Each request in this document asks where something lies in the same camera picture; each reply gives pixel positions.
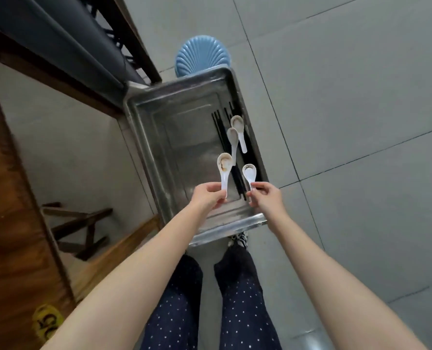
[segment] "person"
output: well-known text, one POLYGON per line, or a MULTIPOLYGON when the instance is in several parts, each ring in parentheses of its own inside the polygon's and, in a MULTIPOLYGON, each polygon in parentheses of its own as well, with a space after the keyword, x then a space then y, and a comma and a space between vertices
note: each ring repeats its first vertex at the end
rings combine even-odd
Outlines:
MULTIPOLYGON (((336 349, 426 349, 383 301, 290 219, 279 189, 268 182, 252 188, 250 205, 264 213, 336 349)), ((190 203, 99 283, 43 350, 132 349, 143 329, 144 350, 196 349, 202 274, 184 253, 225 196, 220 183, 197 186, 190 203)), ((223 297, 220 349, 280 349, 245 246, 236 238, 214 266, 223 297)))

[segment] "navy blue pants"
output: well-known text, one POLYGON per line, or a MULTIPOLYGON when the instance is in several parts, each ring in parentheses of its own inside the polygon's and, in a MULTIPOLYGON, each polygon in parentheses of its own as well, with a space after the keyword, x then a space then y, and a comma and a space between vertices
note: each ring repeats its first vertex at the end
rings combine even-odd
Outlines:
MULTIPOLYGON (((250 253, 234 244, 214 274, 222 294, 219 349, 281 349, 250 253)), ((142 350, 197 349, 202 282, 200 266, 184 255, 146 324, 142 350)))

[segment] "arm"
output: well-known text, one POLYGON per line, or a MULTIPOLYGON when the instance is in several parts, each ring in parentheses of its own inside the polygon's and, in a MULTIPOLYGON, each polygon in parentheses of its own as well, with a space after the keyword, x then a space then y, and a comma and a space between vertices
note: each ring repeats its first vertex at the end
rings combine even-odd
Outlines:
POLYGON ((220 183, 196 187, 189 205, 101 281, 43 350, 133 348, 197 229, 225 196, 220 183))
POLYGON ((338 350, 425 350, 426 347, 373 292, 329 257, 288 216, 281 191, 255 182, 259 206, 297 272, 338 350))

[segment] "metal tray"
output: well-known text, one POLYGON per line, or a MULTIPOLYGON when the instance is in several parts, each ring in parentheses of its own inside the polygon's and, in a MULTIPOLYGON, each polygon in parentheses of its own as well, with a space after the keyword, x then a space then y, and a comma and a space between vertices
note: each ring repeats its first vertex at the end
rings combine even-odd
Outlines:
POLYGON ((267 176, 231 68, 218 66, 154 87, 130 82, 124 109, 164 223, 188 204, 195 186, 220 181, 216 160, 220 153, 230 153, 226 136, 230 118, 243 117, 248 152, 242 154, 239 145, 229 178, 228 203, 209 214, 190 245, 266 223, 245 196, 249 187, 241 174, 244 164, 257 167, 258 181, 266 181, 267 176))

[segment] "dirty spoon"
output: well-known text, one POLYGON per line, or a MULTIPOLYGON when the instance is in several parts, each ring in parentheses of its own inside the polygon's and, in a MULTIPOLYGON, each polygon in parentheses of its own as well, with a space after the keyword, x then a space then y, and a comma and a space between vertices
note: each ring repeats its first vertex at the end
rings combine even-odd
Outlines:
POLYGON ((221 190, 226 191, 227 198, 227 184, 229 182, 229 174, 232 168, 232 156, 228 153, 221 153, 217 158, 217 167, 220 173, 221 190))
POLYGON ((242 168, 242 173, 250 186, 250 190, 252 190, 251 183, 256 181, 256 167, 251 163, 246 164, 242 168))
POLYGON ((243 124, 243 119, 240 115, 234 115, 230 120, 230 125, 237 130, 239 134, 240 147, 243 153, 247 153, 247 145, 245 145, 245 138, 243 136, 243 130, 245 125, 243 124))
POLYGON ((239 134, 236 129, 229 128, 227 130, 227 138, 232 145, 232 165, 236 165, 237 145, 239 144, 239 134))

